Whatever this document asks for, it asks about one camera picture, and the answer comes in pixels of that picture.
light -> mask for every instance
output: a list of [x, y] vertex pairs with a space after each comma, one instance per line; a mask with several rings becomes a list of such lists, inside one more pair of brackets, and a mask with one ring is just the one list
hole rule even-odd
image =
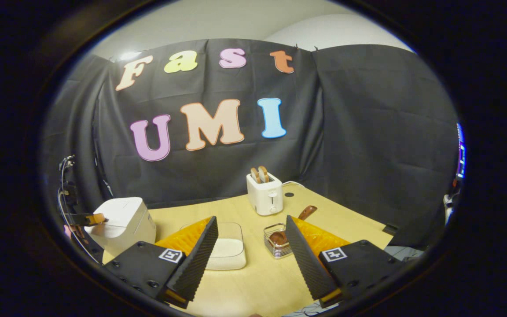
[[119, 56], [119, 60], [128, 60], [128, 59], [133, 59], [137, 56], [139, 56], [142, 52], [127, 52], [127, 53], [124, 53], [122, 54], [121, 56]]

yellow letter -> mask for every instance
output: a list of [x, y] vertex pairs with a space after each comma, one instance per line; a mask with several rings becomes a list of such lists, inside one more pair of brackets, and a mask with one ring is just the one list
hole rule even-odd
[[132, 86], [134, 84], [132, 75], [136, 77], [140, 76], [144, 70], [144, 65], [142, 63], [150, 64], [151, 60], [153, 60], [153, 56], [150, 55], [126, 64], [125, 72], [122, 74], [121, 82], [118, 84], [115, 90], [118, 92], [119, 90], [123, 90], [127, 87]]
[[181, 112], [187, 116], [189, 127], [189, 143], [185, 148], [195, 151], [205, 147], [199, 129], [203, 131], [203, 135], [211, 145], [217, 144], [220, 128], [223, 131], [220, 142], [224, 144], [242, 142], [244, 135], [240, 133], [238, 124], [238, 106], [240, 106], [238, 99], [225, 99], [220, 102], [214, 118], [201, 103], [190, 103], [181, 107]]
[[167, 63], [163, 70], [167, 73], [175, 73], [179, 72], [179, 70], [192, 70], [197, 67], [195, 58], [197, 58], [197, 52], [195, 51], [183, 51], [173, 54], [169, 58], [171, 62]]

table top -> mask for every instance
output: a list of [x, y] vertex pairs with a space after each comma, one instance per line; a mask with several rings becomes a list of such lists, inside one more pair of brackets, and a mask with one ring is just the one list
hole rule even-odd
[[[294, 255], [275, 259], [263, 242], [263, 229], [285, 223], [287, 215], [298, 217], [308, 205], [318, 207], [307, 221], [349, 242], [368, 240], [384, 249], [392, 235], [382, 232], [385, 225], [358, 214], [310, 191], [301, 185], [283, 185], [283, 211], [258, 215], [247, 195], [181, 207], [149, 210], [157, 225], [156, 240], [181, 229], [183, 225], [215, 215], [217, 221], [236, 222], [242, 227], [247, 264], [232, 271], [206, 270], [195, 299], [183, 310], [200, 317], [280, 317], [314, 303], [304, 283]], [[103, 256], [103, 263], [110, 261]]]

